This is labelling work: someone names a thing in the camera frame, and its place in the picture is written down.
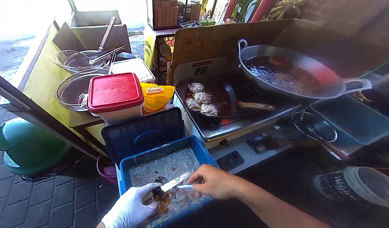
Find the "frying pan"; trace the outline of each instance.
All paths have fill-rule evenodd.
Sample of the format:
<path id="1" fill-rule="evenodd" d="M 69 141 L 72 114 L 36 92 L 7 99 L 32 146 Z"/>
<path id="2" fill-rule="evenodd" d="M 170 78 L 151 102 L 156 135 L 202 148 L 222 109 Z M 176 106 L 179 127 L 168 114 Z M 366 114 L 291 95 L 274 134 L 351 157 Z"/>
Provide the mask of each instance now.
<path id="1" fill-rule="evenodd" d="M 294 98 L 313 98 L 313 99 L 332 99 L 350 92 L 362 91 L 372 88 L 372 83 L 368 79 L 363 78 L 340 78 L 334 71 L 323 65 L 322 63 L 302 55 L 298 52 L 273 47 L 269 45 L 253 45 L 248 46 L 248 43 L 244 39 L 238 40 L 238 59 L 245 75 L 260 88 L 269 91 L 277 92 L 285 96 Z M 317 95 L 303 95 L 291 89 L 284 89 L 272 85 L 266 81 L 270 76 L 263 75 L 263 79 L 260 75 L 253 74 L 243 63 L 244 60 L 255 56 L 279 56 L 286 58 L 290 63 L 296 67 L 302 68 L 308 71 L 314 76 L 321 85 L 321 92 Z M 353 81 L 359 81 L 362 83 L 360 88 L 347 88 L 347 84 Z"/>
<path id="2" fill-rule="evenodd" d="M 200 111 L 195 111 L 195 110 L 192 110 L 189 107 L 187 107 L 186 102 L 185 102 L 186 91 L 188 90 L 188 85 L 193 83 L 193 82 L 198 82 L 198 83 L 201 83 L 203 85 L 206 85 L 206 87 L 213 88 L 213 94 L 220 93 L 220 92 L 227 93 L 228 94 L 227 99 L 224 99 L 224 101 L 230 105 L 230 107 L 231 107 L 230 112 L 227 113 L 226 115 L 218 115 L 218 116 L 214 117 L 214 116 L 207 116 L 207 115 L 201 113 Z M 247 103 L 247 102 L 242 102 L 242 101 L 237 102 L 237 97 L 235 96 L 233 88 L 230 85 L 228 85 L 226 82 L 224 82 L 222 79 L 189 79 L 183 88 L 182 100 L 183 100 L 183 105 L 191 113 L 196 113 L 196 114 L 199 114 L 199 115 L 202 115 L 205 117 L 212 117 L 212 118 L 229 118 L 229 117 L 234 116 L 236 111 L 237 111 L 237 105 L 240 107 L 257 108 L 257 109 L 263 109 L 263 110 L 269 110 L 269 111 L 275 110 L 275 107 L 270 106 L 270 105 L 261 104 L 261 103 Z"/>
<path id="3" fill-rule="evenodd" d="M 325 122 L 320 117 L 317 117 L 310 112 L 296 112 L 292 116 L 294 126 L 302 133 L 318 140 L 319 143 L 329 148 L 338 157 L 344 161 L 348 161 L 350 158 L 340 151 L 336 146 L 331 144 L 338 138 L 338 133 L 329 123 Z"/>

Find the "green plants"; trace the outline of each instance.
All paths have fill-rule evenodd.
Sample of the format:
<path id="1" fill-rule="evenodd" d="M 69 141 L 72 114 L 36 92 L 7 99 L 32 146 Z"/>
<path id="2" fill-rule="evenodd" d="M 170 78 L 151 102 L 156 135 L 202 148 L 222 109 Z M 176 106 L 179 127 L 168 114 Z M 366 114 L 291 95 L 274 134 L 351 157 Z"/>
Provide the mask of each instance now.
<path id="1" fill-rule="evenodd" d="M 258 8 L 261 1 L 262 0 L 237 0 L 231 19 L 235 22 L 246 22 L 245 16 L 248 11 L 252 8 L 252 6 L 254 6 L 253 9 Z"/>

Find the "green trash can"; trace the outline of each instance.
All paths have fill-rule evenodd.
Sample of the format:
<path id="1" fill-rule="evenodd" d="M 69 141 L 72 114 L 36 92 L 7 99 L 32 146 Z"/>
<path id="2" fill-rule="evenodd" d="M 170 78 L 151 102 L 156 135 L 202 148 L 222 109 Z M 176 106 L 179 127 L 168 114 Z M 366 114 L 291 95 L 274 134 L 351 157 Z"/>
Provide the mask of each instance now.
<path id="1" fill-rule="evenodd" d="M 20 117 L 0 127 L 4 163 L 17 175 L 31 175 L 48 169 L 71 148 L 68 143 Z"/>

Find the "blue tray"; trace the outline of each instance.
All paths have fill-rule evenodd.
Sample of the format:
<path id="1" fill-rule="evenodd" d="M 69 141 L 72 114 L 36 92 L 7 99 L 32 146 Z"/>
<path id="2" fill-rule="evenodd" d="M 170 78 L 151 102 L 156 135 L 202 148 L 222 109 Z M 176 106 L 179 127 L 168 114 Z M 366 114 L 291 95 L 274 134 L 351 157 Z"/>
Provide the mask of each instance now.
<path id="1" fill-rule="evenodd" d="M 216 166 L 209 152 L 207 151 L 207 149 L 203 148 L 202 144 L 199 142 L 197 137 L 195 136 L 184 137 L 182 139 L 173 141 L 171 143 L 162 145 L 160 147 L 124 158 L 120 163 L 120 167 L 121 167 L 121 180 L 119 180 L 120 193 L 123 194 L 124 192 L 126 192 L 127 189 L 129 189 L 132 186 L 131 177 L 130 177 L 131 167 L 134 167 L 140 163 L 148 162 L 157 157 L 161 157 L 167 154 L 172 154 L 175 151 L 185 147 L 190 147 L 192 149 L 195 158 L 199 162 L 199 165 L 211 164 Z M 167 224 L 173 223 L 177 219 L 180 219 L 185 215 L 193 213 L 193 211 L 195 211 L 200 206 L 210 202 L 210 200 L 211 198 L 200 198 L 197 201 L 193 201 L 194 203 L 188 205 L 187 207 L 179 208 L 178 211 L 173 210 L 173 211 L 169 211 L 164 215 L 156 216 L 154 220 L 151 221 L 150 224 L 146 225 L 146 227 L 162 227 Z"/>
<path id="2" fill-rule="evenodd" d="M 121 181 L 119 182 L 119 185 L 121 194 L 123 194 L 127 191 L 127 189 L 132 187 L 129 171 L 131 167 L 136 166 L 140 163 L 147 162 L 159 156 L 172 153 L 184 147 L 190 147 L 192 149 L 197 161 L 199 162 L 199 165 L 211 164 L 213 166 L 216 166 L 216 163 L 210 156 L 209 152 L 207 151 L 207 149 L 203 148 L 202 144 L 199 142 L 196 136 L 184 137 L 171 143 L 164 144 L 160 147 L 156 147 L 151 150 L 147 150 L 145 152 L 124 158 L 120 163 Z"/>

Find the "red lid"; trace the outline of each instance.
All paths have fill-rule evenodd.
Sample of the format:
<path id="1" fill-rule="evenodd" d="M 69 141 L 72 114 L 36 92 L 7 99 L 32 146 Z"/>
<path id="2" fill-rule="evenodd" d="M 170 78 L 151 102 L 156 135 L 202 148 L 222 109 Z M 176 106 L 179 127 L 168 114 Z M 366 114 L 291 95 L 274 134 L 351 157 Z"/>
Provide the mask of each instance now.
<path id="1" fill-rule="evenodd" d="M 143 90 L 134 73 L 102 75 L 90 80 L 86 106 L 91 113 L 119 111 L 143 102 Z"/>

